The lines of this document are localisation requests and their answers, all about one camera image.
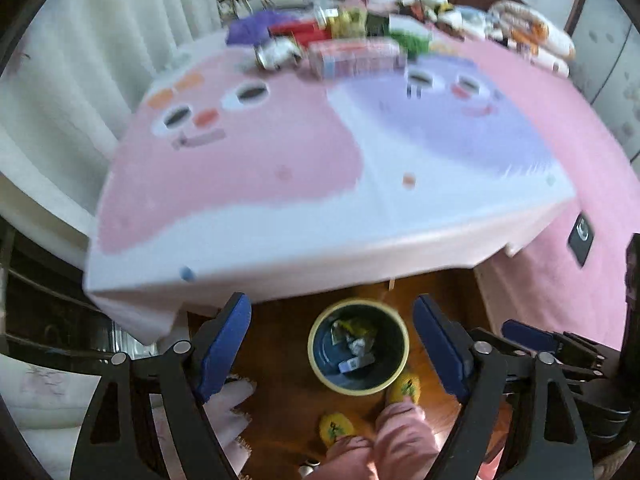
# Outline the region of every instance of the pink bed sheet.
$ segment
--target pink bed sheet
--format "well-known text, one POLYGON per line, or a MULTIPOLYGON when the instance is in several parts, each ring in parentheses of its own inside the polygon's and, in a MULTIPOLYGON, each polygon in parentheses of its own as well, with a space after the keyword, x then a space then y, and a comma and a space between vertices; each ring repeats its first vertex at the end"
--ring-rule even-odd
POLYGON ((489 41, 458 49, 529 117, 574 183, 577 197, 513 258, 477 269, 494 330, 507 319, 569 331, 619 349, 625 325, 625 249, 640 232, 640 183, 622 149, 571 82, 489 41), (583 211, 594 241, 583 268, 567 245, 583 211))

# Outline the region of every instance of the pink pants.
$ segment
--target pink pants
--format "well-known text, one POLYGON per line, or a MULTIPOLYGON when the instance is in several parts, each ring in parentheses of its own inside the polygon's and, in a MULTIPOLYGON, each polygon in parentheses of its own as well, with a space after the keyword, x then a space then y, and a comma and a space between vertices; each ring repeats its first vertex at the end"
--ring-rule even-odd
POLYGON ((424 480, 438 455, 424 410, 410 402, 387 406, 376 421, 376 441, 343 437, 307 480, 424 480))

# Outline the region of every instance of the wooden floor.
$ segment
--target wooden floor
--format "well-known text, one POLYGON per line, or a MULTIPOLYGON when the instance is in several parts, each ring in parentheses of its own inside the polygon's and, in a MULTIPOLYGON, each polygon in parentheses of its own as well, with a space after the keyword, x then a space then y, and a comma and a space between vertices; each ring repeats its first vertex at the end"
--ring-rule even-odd
POLYGON ((409 365, 420 374, 428 421, 445 438, 458 414, 455 399, 442 389, 411 321, 419 294, 431 294, 443 312, 466 325, 487 326, 473 273, 446 270, 388 283, 355 286, 312 296, 254 305, 252 322, 233 372, 257 381, 258 387, 240 409, 252 423, 242 437, 253 449, 243 473, 254 480, 297 480, 307 457, 320 460, 324 446, 316 426, 325 412, 345 413, 360 434, 372 435, 384 407, 383 394, 348 397, 332 392, 313 374, 306 355, 309 330, 318 314, 336 301, 359 297, 396 308, 409 329, 409 365))

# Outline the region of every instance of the tissue box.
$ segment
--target tissue box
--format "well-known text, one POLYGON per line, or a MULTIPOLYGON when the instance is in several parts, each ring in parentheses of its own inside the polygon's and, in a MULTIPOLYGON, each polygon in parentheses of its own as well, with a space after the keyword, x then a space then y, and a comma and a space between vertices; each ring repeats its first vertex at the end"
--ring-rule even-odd
POLYGON ((406 66, 406 53, 396 40, 319 41, 309 45, 309 65, 320 79, 389 72, 406 66))

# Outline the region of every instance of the pink cloth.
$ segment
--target pink cloth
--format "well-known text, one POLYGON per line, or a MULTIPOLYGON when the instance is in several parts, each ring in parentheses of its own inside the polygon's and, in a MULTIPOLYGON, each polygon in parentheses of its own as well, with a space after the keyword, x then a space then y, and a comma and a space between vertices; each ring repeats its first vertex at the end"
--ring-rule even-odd
POLYGON ((576 199, 524 250, 513 258, 501 251, 479 266, 492 327, 499 329, 513 318, 619 349, 626 316, 625 249, 632 234, 640 232, 638 177, 570 81, 528 66, 491 41, 467 40, 456 48, 529 118, 577 192, 576 199), (583 268, 567 246, 580 211, 595 232, 583 268))
POLYGON ((308 480, 424 480, 438 455, 424 410, 410 402, 387 406, 376 421, 375 442, 340 439, 308 480))

